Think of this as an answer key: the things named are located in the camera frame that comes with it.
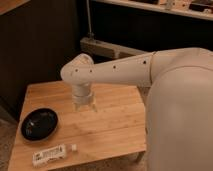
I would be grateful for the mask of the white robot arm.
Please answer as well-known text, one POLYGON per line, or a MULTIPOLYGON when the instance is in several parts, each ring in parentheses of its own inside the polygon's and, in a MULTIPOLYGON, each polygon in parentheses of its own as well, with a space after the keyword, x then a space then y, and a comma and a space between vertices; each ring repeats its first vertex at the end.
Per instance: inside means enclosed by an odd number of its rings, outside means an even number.
POLYGON ((213 171, 213 51, 161 50, 99 64, 80 54, 60 74, 78 105, 93 99, 93 83, 147 87, 147 171, 213 171))

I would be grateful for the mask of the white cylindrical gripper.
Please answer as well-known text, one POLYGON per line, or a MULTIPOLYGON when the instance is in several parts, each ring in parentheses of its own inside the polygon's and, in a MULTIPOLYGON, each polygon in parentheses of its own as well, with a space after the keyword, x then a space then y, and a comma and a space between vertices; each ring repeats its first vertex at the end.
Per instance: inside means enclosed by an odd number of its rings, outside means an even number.
POLYGON ((74 104, 74 110, 77 112, 80 110, 80 105, 88 105, 94 111, 97 112, 96 105, 93 102, 94 93, 91 90, 89 83, 72 86, 72 98, 74 104))

